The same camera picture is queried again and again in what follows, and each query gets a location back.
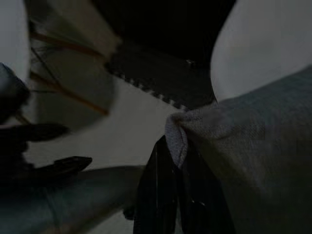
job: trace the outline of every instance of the wooden stick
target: wooden stick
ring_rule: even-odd
[[[73,43],[66,42],[63,40],[59,40],[56,38],[51,38],[51,37],[48,37],[46,35],[42,35],[42,34],[35,33],[35,32],[31,32],[30,37],[33,39],[36,39],[36,40],[46,42],[48,44],[53,44],[53,45],[57,45],[60,47],[65,47],[65,48],[70,49],[70,50],[78,51],[78,52],[86,54],[86,55],[101,57],[103,60],[105,60],[105,57],[102,54],[100,54],[99,52],[97,52],[95,50],[87,48],[85,46],[73,44]]]
[[[31,122],[25,117],[23,116],[21,113],[17,113],[15,114],[15,119],[20,122],[23,125],[29,125],[31,124]]]
[[[31,72],[31,79],[37,83],[40,83],[40,84],[43,84],[51,89],[54,89],[58,92],[60,92],[61,94],[71,98],[71,99],[74,99],[76,100],[77,102],[80,102],[81,104],[83,105],[86,105],[87,107],[101,113],[102,115],[104,116],[107,116],[108,115],[108,111],[107,110],[104,110],[103,108],[93,104],[92,102],[82,98],[81,96],[79,96],[78,94],[75,94],[74,92],[56,84],[56,83],[53,83],[45,78],[43,78],[42,76],[40,76],[39,74],[37,73],[34,73],[34,72]]]

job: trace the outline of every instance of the white surface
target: white surface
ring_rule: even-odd
[[[30,68],[27,23],[23,0],[0,1],[0,62],[24,82]]]
[[[311,0],[240,0],[219,35],[211,79],[218,101],[312,63]]]
[[[54,68],[54,71],[58,71],[62,82],[65,82],[67,77],[73,82],[99,77],[100,79],[96,79],[97,82],[93,86],[102,87],[101,80],[105,84],[109,76],[101,63],[96,66],[97,62],[92,58],[70,51],[57,52],[50,56],[47,62]],[[37,166],[43,166],[68,156],[90,156],[93,162],[88,169],[145,165],[154,144],[164,135],[166,118],[178,110],[119,78],[113,77],[113,82],[114,104],[108,117],[101,117],[56,141],[31,144],[27,152],[27,160]],[[68,83],[68,87],[73,88],[74,84]],[[103,90],[102,102],[105,102],[106,90]],[[25,111],[25,115],[34,122],[38,121],[36,111],[40,98],[43,96],[34,95]],[[47,112],[54,112],[59,105],[58,101],[68,102],[72,108],[63,109],[62,114],[75,118],[75,115],[72,115],[72,112],[75,112],[73,107],[74,105],[80,106],[80,104],[62,96],[52,95],[52,98],[54,98],[54,109],[53,106],[47,106]],[[130,234],[132,230],[133,222],[127,221],[120,211],[93,227],[87,234]]]

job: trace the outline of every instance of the floor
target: floor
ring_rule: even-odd
[[[31,144],[27,160],[44,166],[68,156],[90,156],[93,162],[88,170],[146,164],[154,144],[164,134],[166,118],[178,110],[108,74],[94,58],[56,50],[45,60],[64,86],[107,108],[110,114],[101,116],[58,93],[33,93],[24,115],[33,123],[64,124],[72,132],[52,142]],[[33,69],[48,77],[36,60]],[[28,86],[50,91],[33,82]],[[129,234],[132,228],[133,223],[120,211],[88,234]]]

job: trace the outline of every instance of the gray fabric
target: gray fabric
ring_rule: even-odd
[[[85,234],[133,202],[141,174],[141,167],[112,167],[45,186],[2,184],[0,234]]]
[[[166,138],[177,166],[187,137],[220,179],[238,234],[311,232],[312,67],[172,115]]]

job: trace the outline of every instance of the white fabric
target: white fabric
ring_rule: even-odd
[[[23,0],[0,1],[0,62],[26,82],[30,68],[27,15]]]
[[[312,63],[311,0],[240,0],[216,42],[218,101],[248,93]]]

